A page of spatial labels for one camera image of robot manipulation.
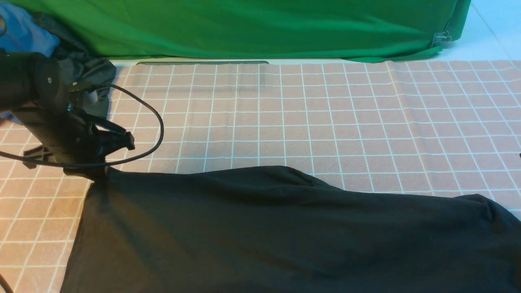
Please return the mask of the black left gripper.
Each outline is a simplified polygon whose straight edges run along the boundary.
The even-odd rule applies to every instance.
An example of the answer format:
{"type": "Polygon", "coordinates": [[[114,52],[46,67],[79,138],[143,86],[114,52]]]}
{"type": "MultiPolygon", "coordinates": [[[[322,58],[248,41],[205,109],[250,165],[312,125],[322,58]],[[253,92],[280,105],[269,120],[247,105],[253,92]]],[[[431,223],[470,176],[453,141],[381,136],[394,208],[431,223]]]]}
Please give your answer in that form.
{"type": "Polygon", "coordinates": [[[24,152],[24,165],[34,169],[57,163],[69,176],[106,177],[106,156],[135,149],[134,136],[105,118],[83,110],[82,97],[91,85],[69,87],[57,61],[44,55],[15,55],[19,81],[12,83],[13,115],[41,142],[24,152]]]}

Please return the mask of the gray left robot arm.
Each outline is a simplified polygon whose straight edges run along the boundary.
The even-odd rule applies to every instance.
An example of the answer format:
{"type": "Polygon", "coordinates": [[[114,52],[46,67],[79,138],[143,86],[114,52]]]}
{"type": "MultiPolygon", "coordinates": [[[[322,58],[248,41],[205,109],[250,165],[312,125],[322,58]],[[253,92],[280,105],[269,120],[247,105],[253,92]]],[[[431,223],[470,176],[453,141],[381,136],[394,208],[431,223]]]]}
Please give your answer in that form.
{"type": "Polygon", "coordinates": [[[83,108],[99,85],[67,85],[58,62],[39,52],[3,52],[0,58],[1,112],[10,112],[41,145],[22,156],[3,153],[29,169],[52,166],[92,181],[107,176],[106,156],[134,150],[134,136],[83,108]]]}

